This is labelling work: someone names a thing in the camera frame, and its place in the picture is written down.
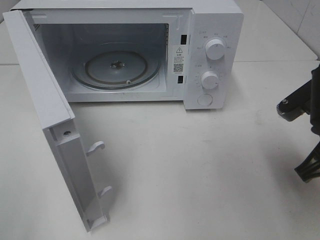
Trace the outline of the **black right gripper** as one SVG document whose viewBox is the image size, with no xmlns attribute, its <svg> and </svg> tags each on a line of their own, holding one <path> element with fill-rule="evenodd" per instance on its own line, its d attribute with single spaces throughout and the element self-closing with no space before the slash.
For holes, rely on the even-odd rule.
<svg viewBox="0 0 320 240">
<path fill-rule="evenodd" d="M 311 131 L 320 135 L 320 66 L 311 71 L 310 80 L 310 124 Z M 320 143 L 310 152 L 307 158 L 295 169 L 305 183 L 320 177 Z"/>
</svg>

